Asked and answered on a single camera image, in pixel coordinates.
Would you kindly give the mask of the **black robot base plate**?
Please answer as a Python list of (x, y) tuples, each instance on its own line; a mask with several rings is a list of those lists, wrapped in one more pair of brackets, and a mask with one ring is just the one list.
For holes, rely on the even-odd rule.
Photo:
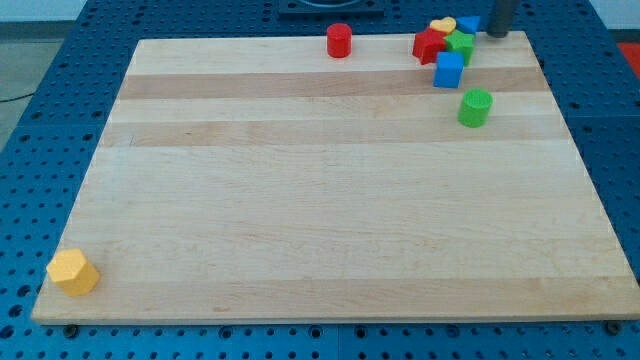
[(279, 0), (278, 18), (304, 16), (375, 15), (385, 12), (386, 0)]

